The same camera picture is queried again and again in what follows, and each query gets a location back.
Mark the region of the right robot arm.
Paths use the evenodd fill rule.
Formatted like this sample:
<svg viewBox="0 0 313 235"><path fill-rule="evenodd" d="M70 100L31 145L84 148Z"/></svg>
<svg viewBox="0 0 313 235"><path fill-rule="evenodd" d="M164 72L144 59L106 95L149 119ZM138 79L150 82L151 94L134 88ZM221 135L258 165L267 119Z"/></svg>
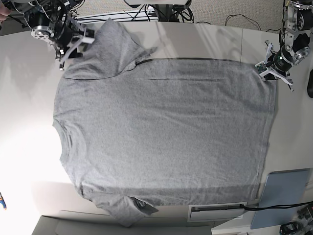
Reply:
<svg viewBox="0 0 313 235"><path fill-rule="evenodd" d="M29 27L31 36L45 41L55 49L55 57L60 70L65 60L83 55L82 48L92 44L95 32L73 16L83 0L4 0L10 10L21 14L24 21L18 21L23 27Z"/></svg>

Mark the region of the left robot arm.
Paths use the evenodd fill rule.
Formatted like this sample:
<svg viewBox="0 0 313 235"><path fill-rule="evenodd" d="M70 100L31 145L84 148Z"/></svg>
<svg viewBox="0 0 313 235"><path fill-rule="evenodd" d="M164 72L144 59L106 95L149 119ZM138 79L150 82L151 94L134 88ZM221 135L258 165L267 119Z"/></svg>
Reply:
<svg viewBox="0 0 313 235"><path fill-rule="evenodd" d="M286 0L283 6L282 26L279 30L279 50L268 46L263 61L255 64L264 81L282 80L293 91L289 70L297 66L311 52L309 46L313 35L313 2L311 0Z"/></svg>

